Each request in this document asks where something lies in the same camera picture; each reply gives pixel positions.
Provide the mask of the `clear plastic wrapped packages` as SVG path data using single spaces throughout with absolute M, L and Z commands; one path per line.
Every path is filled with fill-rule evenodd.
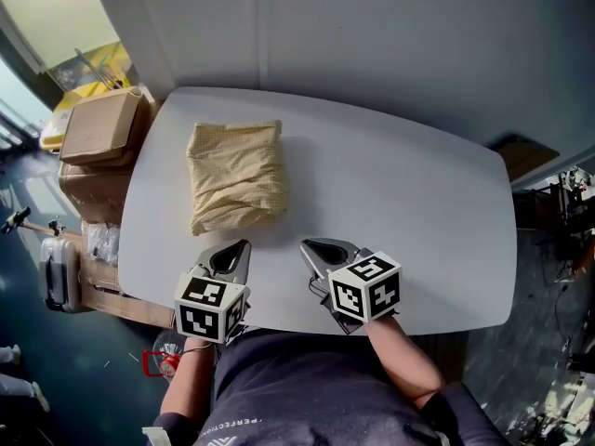
M 82 224 L 83 254 L 117 267 L 119 261 L 120 227 L 110 223 Z

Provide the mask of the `person's right forearm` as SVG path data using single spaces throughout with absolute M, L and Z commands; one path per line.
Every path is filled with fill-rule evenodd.
M 392 316 L 370 321 L 364 329 L 390 381 L 418 409 L 444 388 L 437 366 Z

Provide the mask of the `silver hard-shell suitcase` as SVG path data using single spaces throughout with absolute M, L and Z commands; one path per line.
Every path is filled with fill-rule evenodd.
M 83 310 L 79 270 L 80 257 L 74 241 L 61 237 L 43 240 L 38 263 L 39 294 L 50 310 Z

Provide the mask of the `small brown cardboard box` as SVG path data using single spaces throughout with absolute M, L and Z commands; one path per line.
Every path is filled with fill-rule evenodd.
M 139 152 L 151 104 L 136 86 L 84 98 L 74 107 L 59 159 L 78 166 L 122 166 Z

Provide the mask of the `cluttered equipment workbench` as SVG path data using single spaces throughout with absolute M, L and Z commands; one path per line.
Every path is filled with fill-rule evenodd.
M 586 271 L 595 260 L 595 177 L 572 166 L 514 193 L 513 207 L 518 230 L 544 235 L 537 245 L 562 264 L 560 278 Z

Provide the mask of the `open brown cardboard box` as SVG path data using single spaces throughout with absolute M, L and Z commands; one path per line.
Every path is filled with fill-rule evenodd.
M 503 159 L 510 182 L 526 176 L 560 155 L 552 148 L 515 134 L 505 135 L 488 148 Z

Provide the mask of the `wooden pole black grip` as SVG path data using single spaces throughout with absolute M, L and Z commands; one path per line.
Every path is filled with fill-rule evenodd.
M 24 228 L 27 230 L 41 232 L 45 235 L 54 236 L 54 237 L 80 237 L 81 236 L 80 231 L 67 229 L 58 217 L 50 220 L 46 226 L 42 226 L 42 225 L 35 224 L 35 223 L 28 221 L 27 218 L 30 214 L 31 214 L 31 208 L 29 206 L 25 207 L 24 209 L 22 209 L 20 211 L 14 212 L 2 224 L 2 226 L 0 227 L 0 233 L 8 234 L 14 230 L 19 229 L 19 228 Z

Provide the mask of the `flat brown cardboard sheet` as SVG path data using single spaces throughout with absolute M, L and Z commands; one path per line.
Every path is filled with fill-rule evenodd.
M 82 257 L 79 280 L 81 303 L 87 308 L 164 329 L 174 327 L 175 314 L 172 308 L 135 298 L 122 290 L 116 266 Z

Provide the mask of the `person's left forearm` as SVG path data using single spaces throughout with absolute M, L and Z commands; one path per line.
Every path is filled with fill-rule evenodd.
M 160 413 L 177 413 L 197 426 L 209 415 L 215 348 L 210 342 L 188 337 L 176 373 L 165 393 Z

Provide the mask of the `large taped cardboard box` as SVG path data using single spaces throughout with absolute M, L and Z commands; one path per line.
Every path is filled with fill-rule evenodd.
M 121 166 L 59 165 L 59 188 L 81 219 L 120 225 L 133 164 Z

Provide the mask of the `person's dark navy shirt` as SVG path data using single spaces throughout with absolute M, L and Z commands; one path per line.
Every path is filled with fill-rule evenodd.
M 416 407 L 363 337 L 242 334 L 206 400 L 205 419 L 155 419 L 171 446 L 509 446 L 461 384 Z

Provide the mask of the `yellow cloth trousers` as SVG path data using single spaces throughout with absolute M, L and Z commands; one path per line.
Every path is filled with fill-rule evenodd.
M 193 236 L 272 222 L 287 209 L 282 122 L 194 125 L 186 161 Z

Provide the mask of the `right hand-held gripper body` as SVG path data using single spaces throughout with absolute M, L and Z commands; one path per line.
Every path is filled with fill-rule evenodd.
M 361 252 L 354 262 L 323 278 L 311 273 L 309 288 L 346 335 L 386 314 L 400 302 L 402 267 L 382 252 Z

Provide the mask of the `white electronics pile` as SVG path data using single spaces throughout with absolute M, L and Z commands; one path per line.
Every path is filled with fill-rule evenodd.
M 595 375 L 553 382 L 543 401 L 509 422 L 504 437 L 512 446 L 595 446 Z

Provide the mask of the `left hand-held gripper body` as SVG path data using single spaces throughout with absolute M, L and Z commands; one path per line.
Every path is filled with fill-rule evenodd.
M 250 294 L 245 285 L 182 273 L 175 293 L 178 332 L 224 343 L 244 319 Z

